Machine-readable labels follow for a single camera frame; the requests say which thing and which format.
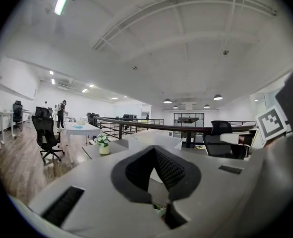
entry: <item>wooden floor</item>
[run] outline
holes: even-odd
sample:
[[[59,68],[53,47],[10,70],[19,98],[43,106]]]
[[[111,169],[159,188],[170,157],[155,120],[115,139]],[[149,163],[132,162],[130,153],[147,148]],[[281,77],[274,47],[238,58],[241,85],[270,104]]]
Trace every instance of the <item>wooden floor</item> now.
[[[36,142],[36,131],[30,129],[30,124],[25,122],[23,130],[14,129],[16,139],[12,139],[10,130],[5,131],[5,144],[0,150],[0,179],[6,192],[23,203],[28,204],[35,195],[55,179],[69,172],[80,163],[89,160],[82,146],[85,137],[70,136],[70,146],[66,146],[67,135],[61,133],[60,148],[58,152],[61,162],[52,154],[46,158],[44,166],[40,154],[41,147]],[[74,163],[69,159],[69,152],[73,152]]]

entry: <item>black office chair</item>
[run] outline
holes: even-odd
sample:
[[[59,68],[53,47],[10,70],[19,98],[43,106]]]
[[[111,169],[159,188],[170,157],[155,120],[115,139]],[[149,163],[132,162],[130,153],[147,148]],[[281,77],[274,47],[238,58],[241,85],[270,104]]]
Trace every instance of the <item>black office chair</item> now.
[[[59,161],[61,161],[60,157],[58,157],[55,152],[62,152],[65,154],[63,150],[54,150],[53,147],[60,143],[60,133],[58,135],[54,135],[54,120],[49,118],[49,110],[41,107],[36,107],[35,115],[32,116],[32,121],[34,127],[37,132],[37,143],[43,149],[40,151],[41,155],[44,152],[46,154],[43,156],[43,162],[46,163],[45,158],[49,154],[53,154],[56,156]]]
[[[13,104],[13,122],[15,122],[15,127],[22,131],[23,128],[23,106],[20,101],[15,101]]]
[[[209,156],[237,159],[236,154],[231,153],[231,145],[220,140],[220,135],[223,133],[232,133],[232,127],[227,121],[211,121],[211,133],[203,134],[203,141],[205,143]]]

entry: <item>ceiling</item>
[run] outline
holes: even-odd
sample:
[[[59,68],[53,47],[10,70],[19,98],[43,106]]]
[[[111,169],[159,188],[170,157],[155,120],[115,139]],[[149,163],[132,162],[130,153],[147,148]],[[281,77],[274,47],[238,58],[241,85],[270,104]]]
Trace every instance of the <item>ceiling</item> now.
[[[70,40],[64,47],[70,50],[72,43],[81,43],[86,55],[77,59],[91,59],[94,76],[80,73],[82,66],[77,72],[61,69],[62,74],[152,105],[170,98],[172,106],[196,102],[218,108],[249,94],[251,87],[237,83],[251,73],[243,65],[251,61],[253,49],[264,46],[269,35],[263,32],[281,12],[276,0],[67,0],[58,16],[56,1],[26,0],[19,31],[52,46]],[[103,56],[114,62],[112,71],[96,66]],[[71,78],[61,81],[76,91],[85,87]],[[88,95],[113,96],[99,91]],[[216,103],[216,94],[225,98]]]
[[[121,101],[132,100],[129,97],[124,98],[124,95],[116,94],[105,89],[98,88],[97,86],[89,87],[91,83],[84,83],[73,78],[70,78],[65,75],[61,75],[57,72],[54,72],[53,75],[50,74],[50,71],[34,66],[33,67],[37,72],[39,78],[43,82],[51,83],[52,79],[55,80],[55,86],[61,90],[69,91],[73,94],[79,94],[89,98],[94,98],[98,100],[108,101],[112,103],[117,103]]]

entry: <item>person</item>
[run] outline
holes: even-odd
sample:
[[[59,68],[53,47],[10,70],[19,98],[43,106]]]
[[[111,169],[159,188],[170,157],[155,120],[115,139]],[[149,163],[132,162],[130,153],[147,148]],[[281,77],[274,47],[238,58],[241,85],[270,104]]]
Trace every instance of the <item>person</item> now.
[[[57,116],[58,116],[58,121],[57,121],[57,128],[59,129],[59,123],[61,124],[61,127],[63,127],[63,113],[66,113],[67,112],[65,111],[65,107],[67,105],[67,101],[66,100],[63,100],[62,103],[60,103],[59,105],[59,111],[57,111]]]

